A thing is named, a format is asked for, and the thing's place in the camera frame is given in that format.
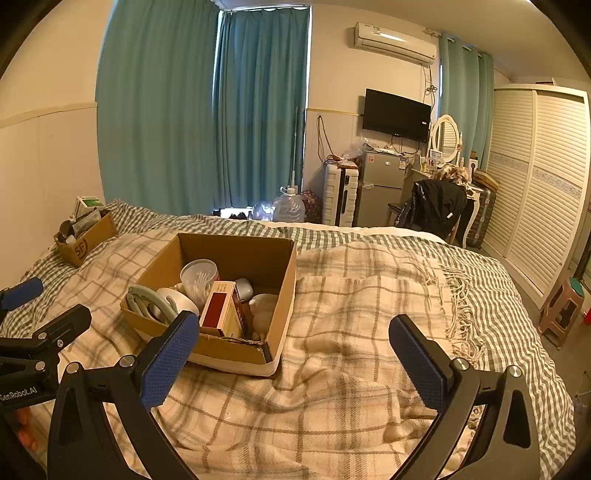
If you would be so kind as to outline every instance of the teal curtain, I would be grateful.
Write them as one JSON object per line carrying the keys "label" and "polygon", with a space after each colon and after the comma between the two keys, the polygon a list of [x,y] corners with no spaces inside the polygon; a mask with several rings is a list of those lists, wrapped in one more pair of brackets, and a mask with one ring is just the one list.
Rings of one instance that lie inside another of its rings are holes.
{"label": "teal curtain", "polygon": [[443,35],[439,39],[442,66],[440,115],[451,115],[463,134],[462,157],[468,165],[476,151],[479,168],[486,170],[491,142],[494,69],[493,58],[474,47],[462,46],[461,39]]}
{"label": "teal curtain", "polygon": [[214,100],[216,207],[273,200],[292,170],[301,184],[309,19],[308,8],[224,15]]}
{"label": "teal curtain", "polygon": [[108,200],[176,215],[211,213],[218,13],[210,0],[118,0],[96,87]]}

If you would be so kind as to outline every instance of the black clamp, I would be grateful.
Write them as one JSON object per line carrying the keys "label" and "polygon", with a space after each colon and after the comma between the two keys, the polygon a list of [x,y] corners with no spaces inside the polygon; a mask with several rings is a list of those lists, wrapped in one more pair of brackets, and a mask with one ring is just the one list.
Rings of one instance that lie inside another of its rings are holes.
{"label": "black clamp", "polygon": [[183,311],[136,357],[123,356],[108,368],[66,367],[49,431],[49,480],[145,478],[127,466],[103,402],[113,403],[153,479],[195,480],[168,442],[150,408],[162,405],[199,338],[199,318]]}
{"label": "black clamp", "polygon": [[[0,292],[0,320],[41,292],[38,278]],[[36,330],[32,338],[0,338],[0,414],[56,397],[58,353],[88,330],[90,320],[90,310],[76,305]]]}
{"label": "black clamp", "polygon": [[[154,480],[194,480],[150,414],[161,404],[199,335],[199,320],[182,312],[136,358],[114,367],[66,368],[51,421],[49,480],[144,478],[127,467],[109,426],[103,402],[114,403],[137,455]],[[425,405],[439,415],[392,477],[436,480],[476,405],[486,405],[475,437],[453,480],[538,480],[538,438],[524,375],[475,370],[451,360],[406,316],[392,319],[389,338]]]}
{"label": "black clamp", "polygon": [[453,480],[538,480],[540,452],[530,393],[521,368],[503,373],[451,360],[406,315],[392,319],[389,339],[423,403],[438,415],[392,480],[436,480],[472,408],[485,405],[476,434]]}

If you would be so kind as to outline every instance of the curtain rod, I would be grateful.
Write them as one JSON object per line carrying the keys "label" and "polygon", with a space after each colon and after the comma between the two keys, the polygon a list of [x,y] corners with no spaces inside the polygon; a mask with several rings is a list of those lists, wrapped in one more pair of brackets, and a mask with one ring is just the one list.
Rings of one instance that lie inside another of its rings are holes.
{"label": "curtain rod", "polygon": [[236,8],[232,8],[232,9],[228,9],[228,10],[223,10],[227,13],[232,13],[232,12],[244,12],[245,10],[248,11],[259,11],[259,10],[281,10],[284,8],[295,8],[297,10],[304,10],[306,8],[310,8],[309,5],[302,5],[302,4],[294,4],[294,5],[258,5],[255,7],[252,6],[247,6],[247,7],[236,7]]}
{"label": "curtain rod", "polygon": [[[426,28],[425,30],[423,30],[423,33],[426,33],[426,34],[427,34],[427,35],[429,35],[430,37],[437,37],[437,38],[440,38],[440,37],[442,37],[442,36],[443,36],[441,33],[437,32],[437,31],[435,31],[435,30],[432,30],[431,28]],[[454,42],[454,43],[456,42],[455,38],[450,38],[450,37],[448,37],[447,39],[448,39],[450,42]],[[471,49],[470,47],[466,47],[465,45],[462,45],[462,47],[464,47],[466,50],[472,51],[472,49]],[[515,79],[514,79],[514,77],[513,77],[513,74],[512,74],[512,73],[507,73],[507,72],[505,72],[503,69],[501,69],[501,68],[498,68],[498,67],[496,66],[496,62],[495,62],[494,69],[495,69],[497,72],[499,72],[500,74],[502,74],[502,75],[504,75],[505,77],[507,77],[511,83],[515,83]]]}
{"label": "curtain rod", "polygon": [[[450,37],[448,37],[448,38],[447,38],[447,41],[450,41],[450,42],[452,42],[452,43],[455,43],[455,42],[456,42],[456,39],[455,39],[455,38],[450,38]],[[467,51],[472,51],[472,49],[471,49],[470,47],[467,47],[466,45],[462,45],[462,48],[463,48],[464,50],[467,50]]]}

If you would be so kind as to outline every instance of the wall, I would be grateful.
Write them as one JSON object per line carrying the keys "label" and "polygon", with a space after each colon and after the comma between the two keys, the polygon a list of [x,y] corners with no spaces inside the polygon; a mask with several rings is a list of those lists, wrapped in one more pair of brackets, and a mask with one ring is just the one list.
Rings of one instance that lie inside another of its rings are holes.
{"label": "wall", "polygon": [[[361,130],[365,89],[401,95],[423,101],[425,81],[421,66],[408,61],[352,48],[355,24],[365,22],[400,31],[437,44],[436,38],[423,33],[424,28],[387,15],[355,8],[314,4],[310,49],[310,90],[307,111],[306,149],[304,152],[304,190],[322,195],[324,170],[319,159],[317,118],[324,120],[333,152],[342,155],[358,136],[379,145],[390,135]],[[433,83],[439,85],[439,60],[432,65]],[[437,106],[433,119],[437,115]],[[326,142],[325,156],[328,155]],[[404,140],[406,151],[415,151],[417,143]]]}
{"label": "wall", "polygon": [[509,77],[506,77],[499,70],[495,69],[495,85],[506,85],[507,83],[511,83]]}
{"label": "wall", "polygon": [[0,121],[38,109],[94,102],[113,0],[62,0],[17,51],[0,79]]}
{"label": "wall", "polygon": [[0,289],[49,247],[78,195],[103,199],[95,81],[113,0],[63,0],[0,79]]}
{"label": "wall", "polygon": [[585,92],[587,92],[587,95],[589,95],[589,100],[591,100],[591,80],[589,80],[588,82],[582,82],[580,80],[572,80],[572,79],[554,77],[554,84],[559,87],[584,90]]}

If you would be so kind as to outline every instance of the black jacket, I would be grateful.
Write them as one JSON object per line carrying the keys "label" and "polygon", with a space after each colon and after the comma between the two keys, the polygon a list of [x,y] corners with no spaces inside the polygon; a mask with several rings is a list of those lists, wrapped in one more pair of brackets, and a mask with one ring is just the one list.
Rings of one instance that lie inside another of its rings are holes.
{"label": "black jacket", "polygon": [[395,226],[430,232],[445,240],[466,206],[466,192],[447,180],[421,180],[404,204]]}

